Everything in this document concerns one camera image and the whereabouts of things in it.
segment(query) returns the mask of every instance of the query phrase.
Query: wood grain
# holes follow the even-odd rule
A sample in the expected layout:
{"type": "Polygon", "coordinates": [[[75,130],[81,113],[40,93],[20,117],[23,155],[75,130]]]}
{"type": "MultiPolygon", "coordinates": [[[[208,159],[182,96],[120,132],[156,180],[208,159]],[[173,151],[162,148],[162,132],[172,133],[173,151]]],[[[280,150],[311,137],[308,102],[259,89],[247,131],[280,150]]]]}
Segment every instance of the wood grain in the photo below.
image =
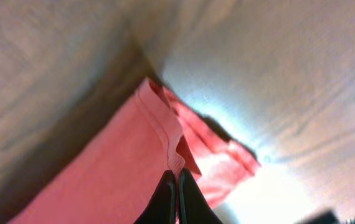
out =
{"type": "Polygon", "coordinates": [[[145,76],[263,164],[217,210],[225,222],[355,215],[355,1],[3,0],[0,222],[145,76]]]}

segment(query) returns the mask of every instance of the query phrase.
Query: brown tabletop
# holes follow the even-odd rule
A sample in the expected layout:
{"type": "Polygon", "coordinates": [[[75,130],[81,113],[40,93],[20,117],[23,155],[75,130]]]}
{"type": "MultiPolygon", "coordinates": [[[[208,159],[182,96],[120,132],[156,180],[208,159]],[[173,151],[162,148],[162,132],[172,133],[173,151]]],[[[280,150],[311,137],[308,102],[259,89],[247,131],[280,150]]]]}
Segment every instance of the brown tabletop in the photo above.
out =
{"type": "Polygon", "coordinates": [[[262,163],[216,210],[226,223],[355,216],[355,1],[3,0],[0,221],[145,76],[262,163]]]}

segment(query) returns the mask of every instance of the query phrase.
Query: folded cloth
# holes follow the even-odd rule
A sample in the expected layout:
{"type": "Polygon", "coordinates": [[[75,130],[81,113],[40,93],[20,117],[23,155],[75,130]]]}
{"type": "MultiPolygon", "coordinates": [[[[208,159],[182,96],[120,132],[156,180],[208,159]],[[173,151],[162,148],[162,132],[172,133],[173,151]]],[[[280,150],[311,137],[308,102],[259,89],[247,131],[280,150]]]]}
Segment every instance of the folded cloth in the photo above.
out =
{"type": "Polygon", "coordinates": [[[260,167],[172,92],[145,79],[104,129],[11,223],[133,223],[163,172],[188,168],[211,208],[260,167]]]}

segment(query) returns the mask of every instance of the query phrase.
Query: pink fabric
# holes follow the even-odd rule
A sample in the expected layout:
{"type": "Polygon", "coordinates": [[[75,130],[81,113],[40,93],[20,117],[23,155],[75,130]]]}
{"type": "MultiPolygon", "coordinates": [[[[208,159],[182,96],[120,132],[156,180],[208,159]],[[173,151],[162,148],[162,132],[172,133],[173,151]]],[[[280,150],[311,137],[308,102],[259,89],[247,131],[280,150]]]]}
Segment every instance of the pink fabric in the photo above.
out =
{"type": "Polygon", "coordinates": [[[211,208],[258,162],[223,142],[166,88],[146,79],[104,129],[11,223],[133,223],[163,172],[187,167],[211,208]]]}

